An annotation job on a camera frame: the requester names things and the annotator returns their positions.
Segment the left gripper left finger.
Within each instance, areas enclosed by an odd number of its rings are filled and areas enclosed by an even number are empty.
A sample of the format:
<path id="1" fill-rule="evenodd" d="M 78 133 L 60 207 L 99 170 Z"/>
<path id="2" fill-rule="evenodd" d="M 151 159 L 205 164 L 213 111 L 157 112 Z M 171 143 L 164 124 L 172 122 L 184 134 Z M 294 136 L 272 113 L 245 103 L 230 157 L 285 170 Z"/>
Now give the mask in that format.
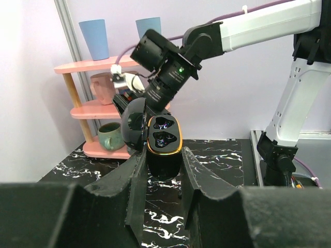
<path id="1" fill-rule="evenodd" d="M 146 152 L 101 179 L 1 184 L 1 247 L 140 247 Z"/>

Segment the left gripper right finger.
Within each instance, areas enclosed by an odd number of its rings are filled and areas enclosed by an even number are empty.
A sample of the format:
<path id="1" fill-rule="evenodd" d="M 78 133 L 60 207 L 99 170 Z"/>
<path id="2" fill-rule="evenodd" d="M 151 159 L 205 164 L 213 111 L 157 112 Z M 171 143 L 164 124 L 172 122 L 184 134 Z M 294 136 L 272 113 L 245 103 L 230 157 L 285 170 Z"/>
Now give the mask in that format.
<path id="1" fill-rule="evenodd" d="M 182 204 L 192 247 L 330 247 L 330 190 L 237 188 L 184 148 Z"/>

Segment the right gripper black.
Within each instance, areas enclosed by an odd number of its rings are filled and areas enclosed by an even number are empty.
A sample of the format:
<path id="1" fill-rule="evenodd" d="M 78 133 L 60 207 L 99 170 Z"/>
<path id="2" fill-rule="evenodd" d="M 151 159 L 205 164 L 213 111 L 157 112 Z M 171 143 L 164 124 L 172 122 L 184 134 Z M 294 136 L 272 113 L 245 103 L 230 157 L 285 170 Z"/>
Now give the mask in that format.
<path id="1" fill-rule="evenodd" d="M 167 60 L 157 71 L 155 77 L 149 77 L 149 85 L 142 92 L 130 91 L 128 94 L 116 94 L 113 98 L 120 116 L 135 99 L 145 98 L 147 116 L 169 114 L 166 106 L 192 77 L 198 79 L 198 69 L 189 62 Z"/>

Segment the black earbud charging case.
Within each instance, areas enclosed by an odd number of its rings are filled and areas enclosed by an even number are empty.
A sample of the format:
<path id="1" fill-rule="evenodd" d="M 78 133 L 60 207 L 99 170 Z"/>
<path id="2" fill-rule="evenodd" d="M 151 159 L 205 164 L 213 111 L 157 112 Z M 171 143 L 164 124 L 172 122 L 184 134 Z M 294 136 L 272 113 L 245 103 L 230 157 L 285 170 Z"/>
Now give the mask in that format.
<path id="1" fill-rule="evenodd" d="M 176 177 L 182 163 L 182 131 L 169 114 L 149 117 L 145 98 L 131 101 L 122 114 L 121 133 L 125 144 L 146 151 L 151 175 L 159 181 Z"/>

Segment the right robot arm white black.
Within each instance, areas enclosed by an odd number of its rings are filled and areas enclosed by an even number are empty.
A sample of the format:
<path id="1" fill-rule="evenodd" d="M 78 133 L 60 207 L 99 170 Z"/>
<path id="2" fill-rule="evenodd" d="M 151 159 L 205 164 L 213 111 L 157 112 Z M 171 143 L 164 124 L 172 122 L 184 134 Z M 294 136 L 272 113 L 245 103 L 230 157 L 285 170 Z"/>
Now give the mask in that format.
<path id="1" fill-rule="evenodd" d="M 257 151 L 266 163 L 265 185 L 296 187 L 293 159 L 300 130 L 330 76 L 330 1 L 276 1 L 215 18 L 188 29 L 182 46 L 148 29 L 130 47 L 131 58 L 147 69 L 149 85 L 139 88 L 137 75 L 111 67 L 116 82 L 126 83 L 128 99 L 144 97 L 153 113 L 163 111 L 189 78 L 198 78 L 201 61 L 249 45 L 293 35 L 288 82 Z"/>

